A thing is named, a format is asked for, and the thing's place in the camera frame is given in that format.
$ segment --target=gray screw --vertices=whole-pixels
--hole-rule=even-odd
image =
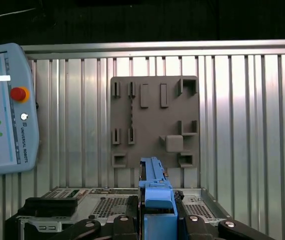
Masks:
[[[226,224],[230,228],[233,228],[235,226],[235,224],[232,221],[226,221],[224,224]]]
[[[27,114],[27,113],[22,113],[22,114],[20,115],[20,119],[23,120],[23,121],[26,121],[27,118],[28,118],[28,114]]]
[[[190,220],[192,220],[194,222],[198,221],[198,217],[196,217],[196,216],[190,216],[189,218],[190,218]]]
[[[95,224],[89,222],[89,223],[86,224],[86,227],[87,227],[87,228],[91,228],[91,227],[93,227],[94,225],[95,225]]]

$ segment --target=gray block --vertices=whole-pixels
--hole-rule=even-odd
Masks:
[[[198,84],[195,76],[113,77],[112,166],[137,168],[142,157],[157,157],[166,168],[197,167]]]

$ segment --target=red emergency stop button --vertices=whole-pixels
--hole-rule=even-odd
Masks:
[[[15,101],[22,101],[26,98],[26,91],[20,87],[14,87],[10,91],[10,97]]]

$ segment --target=dark background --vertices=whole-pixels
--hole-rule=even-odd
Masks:
[[[285,0],[0,0],[0,44],[285,39]]]

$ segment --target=corrugated metal wall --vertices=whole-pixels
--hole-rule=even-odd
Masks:
[[[196,75],[201,174],[169,168],[172,185],[201,185],[236,220],[285,240],[285,41],[138,45],[25,47],[41,145],[34,170],[0,176],[0,239],[26,198],[55,186],[137,187],[138,169],[109,158],[113,76]]]

